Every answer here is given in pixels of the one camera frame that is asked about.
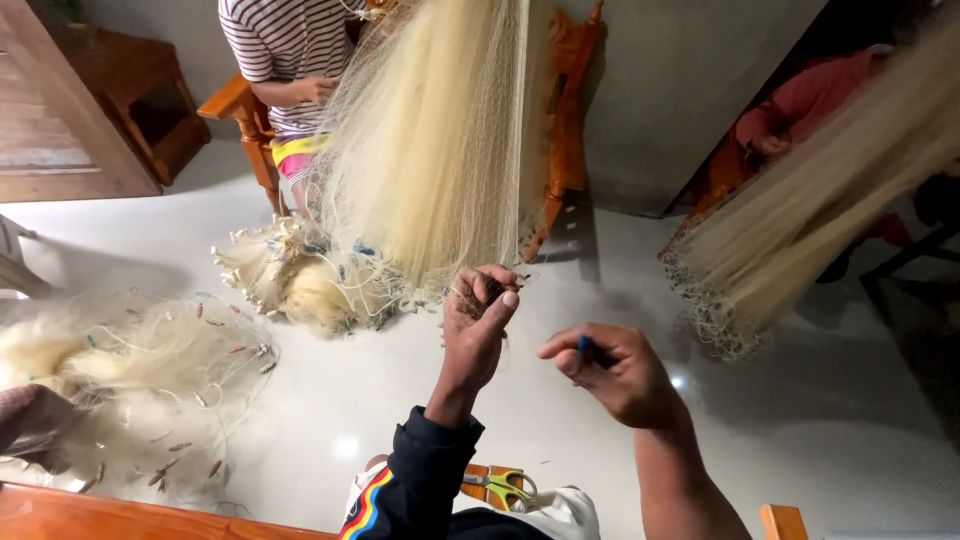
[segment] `chair armrest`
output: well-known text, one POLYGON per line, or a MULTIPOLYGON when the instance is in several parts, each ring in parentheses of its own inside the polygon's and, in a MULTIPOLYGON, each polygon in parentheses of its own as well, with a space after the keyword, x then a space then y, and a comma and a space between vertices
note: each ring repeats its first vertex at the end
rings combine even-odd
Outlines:
POLYGON ((204 118, 223 120, 243 105, 244 100, 250 98, 253 98, 250 83, 237 73, 197 109, 197 114, 204 118))

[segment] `gray wall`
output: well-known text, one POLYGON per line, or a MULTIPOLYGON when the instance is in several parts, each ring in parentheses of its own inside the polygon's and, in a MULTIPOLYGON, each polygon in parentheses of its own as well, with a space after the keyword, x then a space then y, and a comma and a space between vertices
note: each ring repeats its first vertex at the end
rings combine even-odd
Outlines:
MULTIPOLYGON (((84 0, 94 24, 173 43, 197 105, 233 76, 236 59, 220 29, 217 0, 84 0)), ((236 122, 209 121, 213 136, 240 139, 236 122)))
MULTIPOLYGON (((559 0, 574 19, 594 0, 559 0)), ((584 126, 594 204, 659 214, 826 0, 608 0, 584 126)), ((236 72, 216 0, 86 0, 92 22, 169 41, 198 102, 236 72)), ((237 138, 232 121, 214 136, 237 138)))

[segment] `wooden door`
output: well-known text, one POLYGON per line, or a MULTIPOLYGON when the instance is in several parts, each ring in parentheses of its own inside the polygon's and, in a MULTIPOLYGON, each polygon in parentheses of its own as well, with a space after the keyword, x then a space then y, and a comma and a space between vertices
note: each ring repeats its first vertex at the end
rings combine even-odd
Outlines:
POLYGON ((0 0, 0 202, 160 193, 27 1, 0 0))

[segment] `white cloth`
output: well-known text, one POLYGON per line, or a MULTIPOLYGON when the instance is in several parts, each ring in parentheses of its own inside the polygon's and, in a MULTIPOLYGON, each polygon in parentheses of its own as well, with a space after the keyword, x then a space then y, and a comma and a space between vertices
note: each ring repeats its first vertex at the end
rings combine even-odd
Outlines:
MULTIPOLYGON (((366 473, 360 473, 354 477, 347 497, 344 520, 357 498, 360 497, 360 493, 386 466, 387 462, 384 461, 373 466, 366 473)), ((600 521, 597 518, 596 507, 590 497, 579 489, 562 487, 540 491, 529 505, 531 510, 526 514, 504 512, 460 492, 453 500, 453 513, 471 508, 487 508, 524 521, 553 540, 600 540, 600 521)))

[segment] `rainbow stripe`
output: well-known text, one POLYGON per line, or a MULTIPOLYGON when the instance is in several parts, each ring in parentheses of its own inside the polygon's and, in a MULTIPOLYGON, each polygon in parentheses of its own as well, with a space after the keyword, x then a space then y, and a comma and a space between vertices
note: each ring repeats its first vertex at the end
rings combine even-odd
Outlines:
POLYGON ((380 474, 373 477, 373 480, 360 493, 360 511, 357 512, 353 521, 344 525, 343 530, 340 531, 340 536, 337 536, 337 540, 356 540, 364 531, 373 527, 373 524, 376 523, 377 514, 376 504, 374 503, 376 494, 393 477, 394 473, 390 470, 390 467, 384 467, 380 474))

